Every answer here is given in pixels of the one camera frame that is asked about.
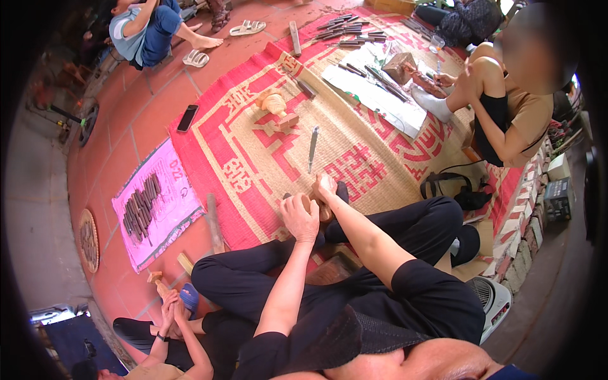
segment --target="black short sleeve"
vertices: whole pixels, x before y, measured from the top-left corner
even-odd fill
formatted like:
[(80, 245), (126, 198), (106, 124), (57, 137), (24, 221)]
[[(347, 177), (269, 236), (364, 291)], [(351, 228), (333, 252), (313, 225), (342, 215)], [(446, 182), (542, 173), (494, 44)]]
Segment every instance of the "black short sleeve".
[(410, 260), (397, 269), (391, 286), (432, 322), (440, 336), (479, 344), (485, 313), (467, 284), (422, 260)]
[(289, 340), (275, 331), (260, 334), (240, 350), (233, 380), (267, 380), (288, 363)]

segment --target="dark patterned clothing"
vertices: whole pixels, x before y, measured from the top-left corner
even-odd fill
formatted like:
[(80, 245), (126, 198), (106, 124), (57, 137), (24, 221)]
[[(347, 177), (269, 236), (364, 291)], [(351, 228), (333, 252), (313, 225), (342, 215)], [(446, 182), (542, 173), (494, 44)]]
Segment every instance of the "dark patterned clothing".
[(459, 40), (480, 43), (498, 29), (502, 18), (495, 0), (471, 0), (466, 4), (454, 0), (454, 11), (441, 20), (435, 33), (447, 46), (456, 46)]

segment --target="blue jeans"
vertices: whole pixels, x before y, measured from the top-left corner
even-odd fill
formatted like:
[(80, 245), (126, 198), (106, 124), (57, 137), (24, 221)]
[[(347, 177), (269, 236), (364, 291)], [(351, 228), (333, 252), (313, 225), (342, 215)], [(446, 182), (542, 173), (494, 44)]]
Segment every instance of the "blue jeans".
[(152, 67), (169, 53), (171, 39), (184, 20), (179, 17), (176, 0), (162, 0), (150, 16), (150, 22), (143, 38), (142, 62), (144, 67)]

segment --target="blue panel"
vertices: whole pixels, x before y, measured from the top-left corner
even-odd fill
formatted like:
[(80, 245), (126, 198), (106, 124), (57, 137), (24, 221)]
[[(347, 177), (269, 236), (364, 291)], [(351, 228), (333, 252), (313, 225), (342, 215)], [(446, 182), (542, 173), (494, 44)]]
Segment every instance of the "blue panel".
[(97, 356), (93, 360), (98, 369), (107, 368), (110, 372), (120, 376), (128, 373), (86, 314), (51, 323), (44, 329), (68, 371), (72, 370), (74, 364), (86, 359), (88, 353), (85, 349), (85, 339), (88, 339), (97, 349)]

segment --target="black bag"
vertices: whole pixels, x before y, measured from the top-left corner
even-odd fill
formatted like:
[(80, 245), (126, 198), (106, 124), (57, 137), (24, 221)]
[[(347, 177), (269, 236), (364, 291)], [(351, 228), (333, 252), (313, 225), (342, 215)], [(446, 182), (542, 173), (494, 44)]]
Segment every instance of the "black bag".
[[(460, 193), (454, 196), (454, 199), (460, 207), (464, 211), (473, 211), (481, 209), (486, 203), (492, 199), (492, 194), (486, 194), (484, 192), (474, 192), (473, 186), (471, 185), (471, 180), (466, 176), (458, 173), (439, 173), (435, 174), (431, 171), (429, 176), (420, 184), (420, 193), (422, 197), (426, 199), (426, 184), (428, 183), (430, 186), (430, 192), (433, 196), (437, 196), (437, 187), (439, 186), (439, 181), (445, 181), (448, 179), (458, 179), (462, 178), (465, 180), (466, 185), (462, 186), (460, 189)], [(489, 186), (489, 184), (481, 183), (480, 188), (484, 188)]]

